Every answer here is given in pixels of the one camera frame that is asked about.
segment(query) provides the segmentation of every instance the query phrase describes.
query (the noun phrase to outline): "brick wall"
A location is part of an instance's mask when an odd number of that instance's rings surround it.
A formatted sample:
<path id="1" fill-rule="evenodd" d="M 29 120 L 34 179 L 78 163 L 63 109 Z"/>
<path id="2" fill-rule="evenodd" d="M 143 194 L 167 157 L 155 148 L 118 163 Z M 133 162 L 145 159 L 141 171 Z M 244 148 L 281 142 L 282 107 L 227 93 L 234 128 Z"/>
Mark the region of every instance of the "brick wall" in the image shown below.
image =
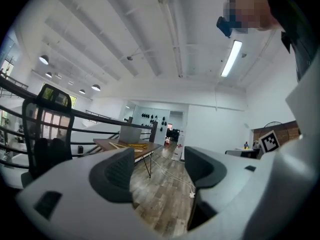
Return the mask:
<path id="1" fill-rule="evenodd" d="M 253 141 L 258 141 L 260 136 L 263 136 L 272 130 L 274 130 L 280 145 L 283 145 L 290 140 L 295 140 L 299 137 L 299 128 L 297 122 L 292 121 L 276 126 L 254 129 Z"/>

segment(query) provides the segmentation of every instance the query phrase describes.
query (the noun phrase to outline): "ceiling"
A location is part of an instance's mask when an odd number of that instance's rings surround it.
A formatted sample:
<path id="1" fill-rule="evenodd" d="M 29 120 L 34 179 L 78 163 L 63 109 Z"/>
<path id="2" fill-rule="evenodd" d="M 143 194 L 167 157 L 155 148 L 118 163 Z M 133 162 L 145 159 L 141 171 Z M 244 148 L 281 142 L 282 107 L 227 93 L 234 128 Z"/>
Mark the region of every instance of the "ceiling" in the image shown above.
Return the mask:
<path id="1" fill-rule="evenodd" d="M 42 76 L 59 73 L 89 98 L 95 95 L 89 91 L 93 84 L 103 90 L 133 78 L 182 78 L 245 89 L 282 46 L 274 31 L 225 37 L 216 27 L 225 0 L 46 1 L 51 9 L 37 34 L 41 45 L 31 53 L 48 55 L 49 66 L 38 62 L 34 70 Z M 234 40 L 243 42 L 241 54 L 230 74 L 221 77 Z M 68 81 L 60 84 L 69 89 Z"/>

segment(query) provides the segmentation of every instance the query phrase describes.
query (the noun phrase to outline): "black panel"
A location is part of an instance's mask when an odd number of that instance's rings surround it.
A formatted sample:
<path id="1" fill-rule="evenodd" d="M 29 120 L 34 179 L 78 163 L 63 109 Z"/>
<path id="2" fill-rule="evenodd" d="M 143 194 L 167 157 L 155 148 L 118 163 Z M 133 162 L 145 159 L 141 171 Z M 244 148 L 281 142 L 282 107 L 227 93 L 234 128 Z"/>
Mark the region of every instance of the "black panel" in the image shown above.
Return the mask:
<path id="1" fill-rule="evenodd" d="M 34 205 L 34 209 L 47 220 L 50 219 L 62 194 L 56 191 L 47 191 Z"/>
<path id="2" fill-rule="evenodd" d="M 217 185 L 227 175 L 227 168 L 223 163 L 189 146 L 184 149 L 184 159 L 185 168 L 196 187 L 195 200 L 187 227 L 189 231 L 217 214 L 210 205 L 202 201 L 198 191 Z"/>
<path id="3" fill-rule="evenodd" d="M 227 175 L 223 163 L 192 147 L 185 147 L 184 159 L 185 168 L 197 189 L 212 188 Z"/>
<path id="4" fill-rule="evenodd" d="M 135 168 L 135 150 L 128 148 L 96 164 L 90 171 L 92 188 L 113 203 L 132 203 L 130 178 Z"/>
<path id="5" fill-rule="evenodd" d="M 254 172 L 255 171 L 255 169 L 256 169 L 256 167 L 254 167 L 254 166 L 252 166 L 252 165 L 248 165 L 246 168 L 244 168 L 244 169 L 247 169 L 247 170 L 249 170 L 249 171 L 251 171 L 251 172 Z"/>

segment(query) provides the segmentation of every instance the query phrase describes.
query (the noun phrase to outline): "office chair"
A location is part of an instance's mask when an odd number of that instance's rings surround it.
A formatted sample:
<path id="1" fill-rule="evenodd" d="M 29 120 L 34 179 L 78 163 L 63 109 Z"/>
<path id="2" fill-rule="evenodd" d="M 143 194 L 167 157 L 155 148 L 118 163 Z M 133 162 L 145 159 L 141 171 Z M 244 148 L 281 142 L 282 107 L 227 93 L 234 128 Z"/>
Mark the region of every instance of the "office chair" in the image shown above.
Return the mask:
<path id="1" fill-rule="evenodd" d="M 70 96 L 45 84 L 36 98 L 22 104 L 22 123 L 33 179 L 72 159 L 70 139 L 75 116 Z"/>

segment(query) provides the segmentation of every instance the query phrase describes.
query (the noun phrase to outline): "cable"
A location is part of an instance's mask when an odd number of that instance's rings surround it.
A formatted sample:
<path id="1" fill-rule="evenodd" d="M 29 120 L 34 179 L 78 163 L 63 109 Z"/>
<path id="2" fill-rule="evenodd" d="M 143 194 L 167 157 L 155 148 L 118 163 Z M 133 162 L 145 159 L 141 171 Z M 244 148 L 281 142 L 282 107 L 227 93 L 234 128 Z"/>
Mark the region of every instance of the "cable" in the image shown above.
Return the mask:
<path id="1" fill-rule="evenodd" d="M 183 183 L 185 183 L 185 184 L 190 184 L 192 187 L 196 188 L 196 187 L 195 187 L 194 185 L 192 185 L 191 183 L 187 183 L 187 182 L 183 181 L 181 178 L 175 176 L 175 175 L 172 174 L 171 172 L 163 169 L 162 167 L 160 167 L 160 168 L 161 168 L 162 170 L 164 170 L 165 172 L 167 172 L 168 174 L 171 174 L 172 176 L 176 177 L 177 179 L 179 179 L 179 180 L 182 181 Z"/>
<path id="2" fill-rule="evenodd" d="M 182 182 L 183 184 L 185 184 L 185 185 L 187 185 L 189 188 L 190 188 L 190 191 L 191 191 L 191 193 L 189 194 L 189 197 L 190 198 L 194 198 L 195 197 L 195 193 L 192 191 L 192 188 L 191 188 L 191 186 L 192 187 L 194 187 L 194 189 L 196 189 L 196 187 L 194 186 L 194 185 L 192 185 L 192 184 L 189 184 L 189 183 L 187 183 L 187 182 L 185 182 L 185 181 L 183 181 L 182 179 L 180 179 L 179 177 L 177 177 L 177 176 L 175 176 L 175 175 L 173 175 L 171 172 L 169 172 L 169 171 L 167 171 L 167 170 L 165 170 L 165 169 L 163 169 L 155 160 L 153 160 L 152 158 L 151 158 L 151 160 L 152 161 L 154 161 L 155 162 L 155 164 L 160 168 L 160 172 L 163 174 L 163 175 L 165 175 L 165 176 L 167 176 L 167 177 L 169 177 L 170 179 L 173 179 L 173 180 L 176 180 L 176 181 L 179 181 L 179 182 Z M 174 176 L 174 177 L 176 177 L 176 178 L 173 178 L 173 177 L 170 177 L 169 175 L 166 175 L 165 173 L 163 173 L 162 172 L 162 170 L 163 171 L 165 171 L 165 172 L 167 172 L 168 174 L 171 174 L 172 176 Z"/>
<path id="3" fill-rule="evenodd" d="M 156 156 L 158 158 L 164 158 L 164 159 L 172 160 L 172 161 L 179 162 L 179 163 L 185 163 L 185 162 L 182 162 L 182 161 L 179 161 L 179 160 L 173 160 L 171 158 L 167 158 L 167 157 L 164 157 L 164 156 L 161 156 L 161 155 L 157 155 L 157 154 L 152 154 L 152 155 Z"/>

